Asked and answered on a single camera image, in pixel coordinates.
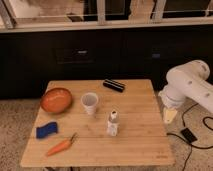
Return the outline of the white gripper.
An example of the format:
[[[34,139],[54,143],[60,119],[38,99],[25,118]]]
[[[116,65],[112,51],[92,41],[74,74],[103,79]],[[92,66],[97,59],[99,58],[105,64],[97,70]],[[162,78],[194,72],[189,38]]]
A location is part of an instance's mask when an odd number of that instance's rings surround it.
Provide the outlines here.
[[[184,95],[171,85],[166,85],[158,96],[167,107],[163,109],[163,121],[165,124],[170,124],[178,113],[176,109],[184,103]]]

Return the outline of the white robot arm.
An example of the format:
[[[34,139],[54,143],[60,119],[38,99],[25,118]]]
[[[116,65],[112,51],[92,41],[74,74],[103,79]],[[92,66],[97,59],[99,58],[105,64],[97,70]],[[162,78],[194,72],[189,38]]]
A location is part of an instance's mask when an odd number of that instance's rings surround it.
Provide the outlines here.
[[[166,74],[167,84],[159,92],[163,121],[169,124],[187,98],[213,113],[213,85],[207,82],[209,66],[202,60],[193,60],[171,68]]]

